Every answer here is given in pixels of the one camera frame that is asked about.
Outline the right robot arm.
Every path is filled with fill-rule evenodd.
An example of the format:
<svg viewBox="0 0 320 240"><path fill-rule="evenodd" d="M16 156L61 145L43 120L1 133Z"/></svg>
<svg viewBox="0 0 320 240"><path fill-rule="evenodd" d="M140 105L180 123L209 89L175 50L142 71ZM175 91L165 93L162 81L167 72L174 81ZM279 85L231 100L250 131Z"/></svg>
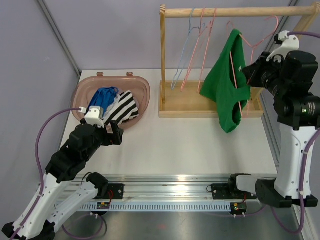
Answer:
<svg viewBox="0 0 320 240"><path fill-rule="evenodd" d="M243 69L247 84L272 94L281 134L280 164L274 179L233 174L227 185L232 198L253 194L274 208L314 208L310 188L312 148L320 134L320 99L310 91L319 68L316 57L293 50L286 56L263 52Z"/></svg>

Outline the blue tank top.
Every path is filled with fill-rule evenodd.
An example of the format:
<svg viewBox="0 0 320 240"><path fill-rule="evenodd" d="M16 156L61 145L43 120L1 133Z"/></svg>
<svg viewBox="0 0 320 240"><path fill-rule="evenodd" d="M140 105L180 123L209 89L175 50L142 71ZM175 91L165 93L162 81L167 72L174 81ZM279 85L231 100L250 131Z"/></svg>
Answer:
<svg viewBox="0 0 320 240"><path fill-rule="evenodd" d="M114 103L118 93L119 89L117 87L101 87L93 95L88 107L101 107L105 112Z"/></svg>

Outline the blue wire hanger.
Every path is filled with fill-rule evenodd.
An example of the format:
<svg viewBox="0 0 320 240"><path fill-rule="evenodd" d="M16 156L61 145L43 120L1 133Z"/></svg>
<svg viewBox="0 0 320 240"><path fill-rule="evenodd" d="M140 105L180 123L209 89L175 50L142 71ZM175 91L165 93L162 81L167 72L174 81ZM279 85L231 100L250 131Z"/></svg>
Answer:
<svg viewBox="0 0 320 240"><path fill-rule="evenodd" d="M191 23L191 18L192 18L192 15L195 11L195 7L191 10L190 12L190 15L189 15L189 18L188 18L188 32L187 32L187 37L186 37L186 40L183 44L183 48L182 48L182 51L181 51L181 55L180 55L180 59L179 59L179 63L178 63L178 66L176 68L176 71L175 71L175 74L173 76L173 80L171 82L171 85L170 85L170 89L171 90L174 90L177 83L178 83L178 80L180 79L181 77L181 74L183 72L183 70L185 69L186 67L186 60L184 60L184 56L185 56L185 52L186 52L186 48L188 46L188 43L189 43L189 40L190 40L190 36L191 36L191 33L194 29L200 29L202 26L204 26L205 24L204 23L201 23L200 26L192 26L192 23Z"/></svg>

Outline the green tank top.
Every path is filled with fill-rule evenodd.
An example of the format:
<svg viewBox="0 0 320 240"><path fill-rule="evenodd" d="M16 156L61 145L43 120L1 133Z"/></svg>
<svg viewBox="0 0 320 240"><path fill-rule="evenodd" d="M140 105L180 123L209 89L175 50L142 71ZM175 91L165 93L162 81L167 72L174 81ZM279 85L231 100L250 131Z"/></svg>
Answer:
<svg viewBox="0 0 320 240"><path fill-rule="evenodd" d="M216 103L219 124L225 133L235 130L251 96L251 87L242 72L246 67L241 32L233 29L200 90L200 95Z"/></svg>

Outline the black white striped tank top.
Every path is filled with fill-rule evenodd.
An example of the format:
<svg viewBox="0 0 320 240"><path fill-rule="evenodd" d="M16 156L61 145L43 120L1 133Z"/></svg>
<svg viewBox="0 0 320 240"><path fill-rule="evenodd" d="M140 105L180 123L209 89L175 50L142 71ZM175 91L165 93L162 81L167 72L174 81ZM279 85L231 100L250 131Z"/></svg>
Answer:
<svg viewBox="0 0 320 240"><path fill-rule="evenodd" d="M103 115L105 125L116 121L118 125L125 124L139 116L139 109L130 90L117 94L114 102Z"/></svg>

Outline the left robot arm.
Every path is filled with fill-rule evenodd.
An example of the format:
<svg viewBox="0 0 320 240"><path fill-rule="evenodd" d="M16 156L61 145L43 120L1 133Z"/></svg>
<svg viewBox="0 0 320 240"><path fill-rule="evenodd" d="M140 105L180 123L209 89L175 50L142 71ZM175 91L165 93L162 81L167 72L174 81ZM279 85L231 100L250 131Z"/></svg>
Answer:
<svg viewBox="0 0 320 240"><path fill-rule="evenodd" d="M52 157L39 188L26 210L14 222L3 226L2 232L11 240L52 240L64 222L83 204L92 199L112 196L109 181L100 173L89 174L83 186L58 208L54 205L60 194L81 172L101 147L122 144L123 129L111 121L111 132L82 122Z"/></svg>

